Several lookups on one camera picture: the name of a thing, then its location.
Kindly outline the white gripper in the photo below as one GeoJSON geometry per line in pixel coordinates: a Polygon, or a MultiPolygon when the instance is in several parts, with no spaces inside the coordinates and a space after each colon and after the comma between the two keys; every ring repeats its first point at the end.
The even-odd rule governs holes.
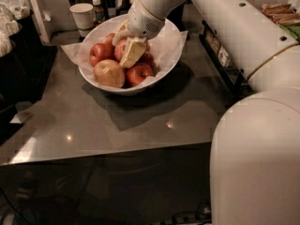
{"type": "Polygon", "coordinates": [[[146,38],[155,38],[164,25],[164,20],[154,16],[140,0],[135,0],[128,11],[127,19],[122,21],[112,39],[113,46],[120,40],[127,39],[120,66],[133,67],[146,51],[146,38]]]}

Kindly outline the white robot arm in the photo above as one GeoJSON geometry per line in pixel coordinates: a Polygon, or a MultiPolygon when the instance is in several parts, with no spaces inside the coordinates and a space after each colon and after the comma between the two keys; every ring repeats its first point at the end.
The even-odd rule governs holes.
{"type": "MultiPolygon", "coordinates": [[[[128,29],[154,38],[185,0],[131,0],[128,29]]],[[[254,93],[217,124],[212,225],[300,225],[300,47],[246,0],[191,0],[254,93]]]]}

